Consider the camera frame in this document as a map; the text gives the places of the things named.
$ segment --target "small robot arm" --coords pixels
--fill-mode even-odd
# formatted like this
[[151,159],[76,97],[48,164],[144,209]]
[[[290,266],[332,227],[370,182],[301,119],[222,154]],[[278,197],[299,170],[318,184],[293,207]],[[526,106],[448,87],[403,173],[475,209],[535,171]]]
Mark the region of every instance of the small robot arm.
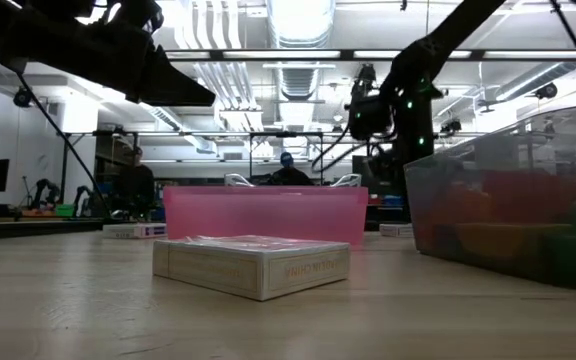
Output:
[[[155,0],[0,0],[0,63],[22,74],[29,60],[113,88],[152,106],[211,106],[215,95],[175,69],[151,35],[163,24]],[[114,17],[114,5],[121,5]]]

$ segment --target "table surface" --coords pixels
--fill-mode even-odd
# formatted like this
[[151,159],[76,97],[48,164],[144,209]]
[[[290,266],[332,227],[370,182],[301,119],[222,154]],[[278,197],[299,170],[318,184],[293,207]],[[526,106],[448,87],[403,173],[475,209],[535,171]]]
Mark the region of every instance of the table surface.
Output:
[[151,275],[151,240],[0,240],[0,359],[576,359],[576,291],[366,235],[348,281],[268,302]]

